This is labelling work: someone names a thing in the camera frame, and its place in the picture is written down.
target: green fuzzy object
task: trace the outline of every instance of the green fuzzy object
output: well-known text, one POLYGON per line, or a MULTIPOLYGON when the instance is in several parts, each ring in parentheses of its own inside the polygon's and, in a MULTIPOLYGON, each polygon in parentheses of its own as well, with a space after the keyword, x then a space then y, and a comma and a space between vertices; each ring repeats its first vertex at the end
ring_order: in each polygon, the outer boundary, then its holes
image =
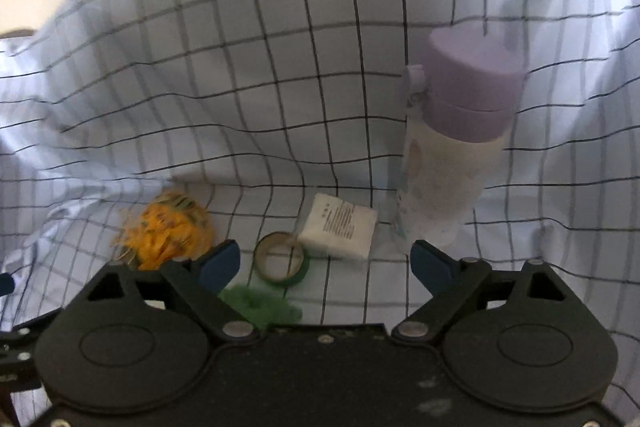
POLYGON ((225 288, 218 297, 259 330, 271 324, 296 324, 302 319, 302 310, 283 297, 244 285, 225 288))

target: screw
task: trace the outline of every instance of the screw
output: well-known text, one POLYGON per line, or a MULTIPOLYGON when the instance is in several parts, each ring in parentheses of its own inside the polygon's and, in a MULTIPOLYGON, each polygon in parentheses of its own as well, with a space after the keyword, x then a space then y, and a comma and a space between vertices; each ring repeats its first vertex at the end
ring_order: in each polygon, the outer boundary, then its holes
POLYGON ((405 321, 398 324, 398 333, 402 337, 417 339, 429 333, 429 327, 422 322, 405 321))
POLYGON ((223 333, 228 337, 242 339, 254 332, 254 327, 246 321, 231 321, 222 327, 223 333))

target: purple bottle cap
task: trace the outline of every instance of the purple bottle cap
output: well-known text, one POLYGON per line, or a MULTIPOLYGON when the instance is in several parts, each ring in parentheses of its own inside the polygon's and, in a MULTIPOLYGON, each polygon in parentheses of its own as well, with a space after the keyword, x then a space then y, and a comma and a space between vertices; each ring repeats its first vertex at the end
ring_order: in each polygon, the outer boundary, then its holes
POLYGON ((497 38, 466 25, 436 29, 422 66, 424 121, 433 130, 466 142, 491 141, 507 130, 525 73, 497 38))

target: yellow shredded material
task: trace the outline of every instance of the yellow shredded material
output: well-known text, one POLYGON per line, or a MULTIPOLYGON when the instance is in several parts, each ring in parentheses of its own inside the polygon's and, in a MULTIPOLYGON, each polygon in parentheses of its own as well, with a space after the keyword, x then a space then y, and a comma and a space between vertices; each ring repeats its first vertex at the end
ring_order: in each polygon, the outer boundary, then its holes
POLYGON ((149 203, 139 217, 127 217, 114 243, 119 259, 135 261, 139 270, 156 270, 169 259, 197 259, 212 246, 214 231, 207 211, 177 191, 166 191, 149 203))

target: checkered cloth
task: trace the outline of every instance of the checkered cloth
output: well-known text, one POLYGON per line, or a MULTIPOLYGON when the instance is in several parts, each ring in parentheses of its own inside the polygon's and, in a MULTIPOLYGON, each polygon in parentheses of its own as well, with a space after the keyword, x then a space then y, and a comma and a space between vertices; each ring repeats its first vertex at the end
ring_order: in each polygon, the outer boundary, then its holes
MULTIPOLYGON (((389 241, 401 68, 432 28, 480 25, 529 71, 502 166, 449 253, 542 257, 611 332, 606 405, 640 410, 640 0, 68 0, 0 42, 4 328, 67 304, 110 258, 119 211, 168 185, 242 249, 318 191, 376 207, 370 262, 314 258, 306 323, 393 325, 430 296, 389 241)), ((43 403, 18 400, 23 420, 43 403)))

